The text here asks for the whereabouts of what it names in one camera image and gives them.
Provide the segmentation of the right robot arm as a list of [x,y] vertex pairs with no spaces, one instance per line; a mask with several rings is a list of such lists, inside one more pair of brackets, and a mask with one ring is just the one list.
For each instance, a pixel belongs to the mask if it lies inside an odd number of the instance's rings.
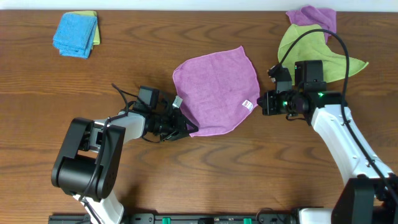
[[295,223],[397,223],[397,176],[365,140],[340,93],[272,90],[257,103],[264,115],[305,120],[323,139],[345,185],[334,208],[300,208]]

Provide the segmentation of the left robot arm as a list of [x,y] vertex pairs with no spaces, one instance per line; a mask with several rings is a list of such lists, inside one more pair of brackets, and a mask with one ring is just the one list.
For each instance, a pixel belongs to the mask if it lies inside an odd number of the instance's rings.
[[176,141],[197,131],[178,108],[166,114],[129,110],[106,119],[74,118],[53,165],[52,185],[79,201],[91,223],[121,223],[124,207],[113,188],[124,144],[147,133]]

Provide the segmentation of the purple microfiber cloth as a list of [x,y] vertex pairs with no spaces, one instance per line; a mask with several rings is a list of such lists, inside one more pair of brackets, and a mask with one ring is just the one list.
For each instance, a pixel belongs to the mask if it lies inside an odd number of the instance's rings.
[[191,137],[227,134],[260,97],[255,68],[242,46],[186,60],[172,75],[182,113],[198,127]]

